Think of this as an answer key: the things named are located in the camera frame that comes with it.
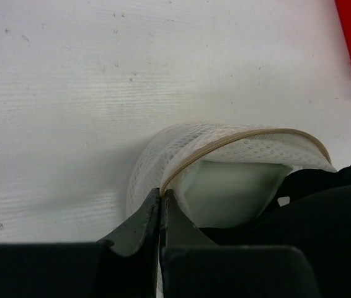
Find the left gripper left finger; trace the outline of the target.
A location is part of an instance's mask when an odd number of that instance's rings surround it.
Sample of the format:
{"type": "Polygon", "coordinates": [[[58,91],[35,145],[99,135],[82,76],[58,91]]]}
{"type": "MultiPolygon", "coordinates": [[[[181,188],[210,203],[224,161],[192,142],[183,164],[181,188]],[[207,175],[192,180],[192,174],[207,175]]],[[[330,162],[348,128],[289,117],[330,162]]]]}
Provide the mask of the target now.
{"type": "Polygon", "coordinates": [[[0,297],[155,297],[161,198],[96,242],[0,243],[0,297]]]}

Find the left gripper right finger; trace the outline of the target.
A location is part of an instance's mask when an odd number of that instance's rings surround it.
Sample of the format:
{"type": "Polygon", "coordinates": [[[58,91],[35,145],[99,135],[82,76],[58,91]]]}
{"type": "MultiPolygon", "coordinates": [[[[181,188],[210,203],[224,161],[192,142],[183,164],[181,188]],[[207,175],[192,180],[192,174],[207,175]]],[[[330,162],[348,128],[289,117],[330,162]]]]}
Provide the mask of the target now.
{"type": "Polygon", "coordinates": [[[164,297],[320,297],[313,269],[292,246],[219,246],[162,197],[160,265],[164,297]]]}

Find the pale green bra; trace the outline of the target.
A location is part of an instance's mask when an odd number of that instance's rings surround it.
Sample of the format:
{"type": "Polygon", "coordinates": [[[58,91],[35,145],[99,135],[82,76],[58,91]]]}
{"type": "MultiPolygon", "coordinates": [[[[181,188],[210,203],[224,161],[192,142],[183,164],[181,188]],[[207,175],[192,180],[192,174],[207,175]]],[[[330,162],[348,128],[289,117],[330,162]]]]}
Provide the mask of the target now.
{"type": "Polygon", "coordinates": [[[174,190],[196,226],[231,228],[260,215],[290,172],[281,164],[201,161],[174,190]]]}

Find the white mesh laundry bag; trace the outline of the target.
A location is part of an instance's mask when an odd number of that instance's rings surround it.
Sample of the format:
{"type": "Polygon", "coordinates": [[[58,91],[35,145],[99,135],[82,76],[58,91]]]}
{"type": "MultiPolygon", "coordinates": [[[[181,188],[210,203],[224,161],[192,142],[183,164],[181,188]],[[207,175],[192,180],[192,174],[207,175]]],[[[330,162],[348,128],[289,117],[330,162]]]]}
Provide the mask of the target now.
{"type": "Polygon", "coordinates": [[[159,132],[138,158],[128,183],[126,214],[134,214],[153,188],[161,192],[172,189],[178,203],[174,187],[201,161],[281,164],[291,168],[289,174],[300,169],[335,170],[325,146],[300,130],[203,123],[173,125],[159,132]]]}

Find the black bra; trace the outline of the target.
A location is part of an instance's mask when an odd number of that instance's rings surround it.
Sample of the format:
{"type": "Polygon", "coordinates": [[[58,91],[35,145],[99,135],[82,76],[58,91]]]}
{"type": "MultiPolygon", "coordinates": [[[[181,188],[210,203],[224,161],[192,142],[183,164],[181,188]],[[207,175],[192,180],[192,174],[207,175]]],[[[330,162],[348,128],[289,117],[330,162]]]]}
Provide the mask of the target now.
{"type": "Polygon", "coordinates": [[[323,297],[351,297],[351,166],[335,173],[288,175],[258,218],[233,228],[204,228],[219,245],[288,245],[314,269],[323,297]]]}

